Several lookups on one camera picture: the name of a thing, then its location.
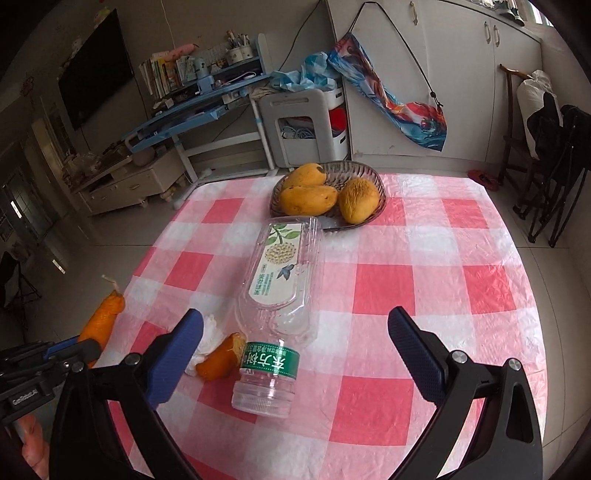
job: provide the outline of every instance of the plastic tablecloth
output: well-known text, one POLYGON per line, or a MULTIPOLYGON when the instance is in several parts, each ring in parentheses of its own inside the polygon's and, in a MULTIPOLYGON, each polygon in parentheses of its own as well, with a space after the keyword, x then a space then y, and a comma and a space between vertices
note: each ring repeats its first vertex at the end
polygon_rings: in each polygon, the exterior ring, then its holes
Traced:
MULTIPOLYGON (((402 305, 449 350, 476 362, 520 359, 543 434, 547 377, 534 296, 515 245, 486 190, 466 178, 386 174, 388 203, 371 224, 324 237, 318 338, 301 352, 286 420, 231 407, 237 375, 203 383, 183 375, 158 408, 205 480, 375 479, 395 471, 434 413, 392 345, 387 314, 402 305)), ((277 178, 199 187, 150 248, 125 290, 99 365, 143 352, 189 307, 224 319, 277 178)), ((444 471, 475 428, 475 401, 444 471)), ((112 405, 132 464, 147 472, 112 405)))

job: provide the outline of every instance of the white bag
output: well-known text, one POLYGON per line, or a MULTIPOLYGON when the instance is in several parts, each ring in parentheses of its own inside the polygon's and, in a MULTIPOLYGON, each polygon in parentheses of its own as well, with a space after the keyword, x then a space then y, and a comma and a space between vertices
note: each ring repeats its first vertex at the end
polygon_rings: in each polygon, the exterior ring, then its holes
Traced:
POLYGON ((535 140, 531 136, 530 130, 527 128, 527 119, 538 110, 544 107, 544 92, 552 94, 554 103, 556 103, 556 110, 558 112, 558 121, 562 127, 562 113, 558 105, 558 99, 552 91, 552 84, 550 77, 542 70, 536 70, 531 74, 531 80, 524 80, 521 85, 517 87, 517 101, 521 110, 521 117, 523 119, 523 126, 525 127, 525 139, 527 146, 530 149, 530 155, 538 158, 535 152, 535 140))

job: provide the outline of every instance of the desk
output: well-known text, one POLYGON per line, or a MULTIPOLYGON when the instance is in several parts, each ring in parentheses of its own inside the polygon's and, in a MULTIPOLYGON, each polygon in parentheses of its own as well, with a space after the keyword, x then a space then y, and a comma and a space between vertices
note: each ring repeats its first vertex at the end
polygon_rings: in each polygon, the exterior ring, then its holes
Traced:
POLYGON ((167 138, 171 138, 174 141, 174 146, 176 147, 181 160, 183 161, 187 174, 189 175, 189 179, 195 184, 198 181, 197 173, 195 172, 189 157, 207 151, 217 150, 218 148, 228 147, 230 145, 261 140, 263 150, 265 151, 265 157, 267 159, 266 168, 230 171, 229 173, 222 174, 221 176, 208 177, 207 181, 226 180, 229 178, 246 177, 267 173, 269 170, 273 170, 275 168, 275 164, 273 163, 271 150, 269 149, 267 142, 267 136, 262 126, 262 119, 258 105, 252 98, 251 92, 253 86, 256 83, 261 82, 262 80, 267 80, 268 78, 269 75, 263 73, 248 80, 242 80, 241 82, 224 85, 220 88, 214 89, 211 92, 197 95, 195 98, 180 103, 179 105, 175 105, 171 109, 164 111, 147 122, 144 122, 139 127, 126 134, 124 137, 125 143, 131 153, 135 153, 143 150, 144 148, 155 145, 156 143, 164 141, 167 138), (178 136, 194 128, 198 128, 202 125, 219 120, 222 116, 229 112, 228 105, 215 106, 207 110, 202 109, 209 102, 219 100, 226 93, 236 91, 239 91, 241 96, 248 97, 255 117, 257 132, 225 138, 223 140, 211 142, 186 150, 178 136))

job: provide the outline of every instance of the green label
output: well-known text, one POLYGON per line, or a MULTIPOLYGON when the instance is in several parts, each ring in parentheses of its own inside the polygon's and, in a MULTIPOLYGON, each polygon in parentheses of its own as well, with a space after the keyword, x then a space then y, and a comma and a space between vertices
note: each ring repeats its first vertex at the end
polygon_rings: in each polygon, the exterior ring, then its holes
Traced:
POLYGON ((295 379, 299 363, 300 354, 291 348, 264 342, 248 342, 240 368, 250 368, 295 379))

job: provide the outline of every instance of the television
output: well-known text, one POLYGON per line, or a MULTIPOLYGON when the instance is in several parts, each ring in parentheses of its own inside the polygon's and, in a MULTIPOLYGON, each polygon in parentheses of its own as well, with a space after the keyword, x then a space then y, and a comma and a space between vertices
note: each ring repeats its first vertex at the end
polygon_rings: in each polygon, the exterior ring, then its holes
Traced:
POLYGON ((74 130, 133 77, 117 10, 113 10, 84 42, 58 81, 74 130))

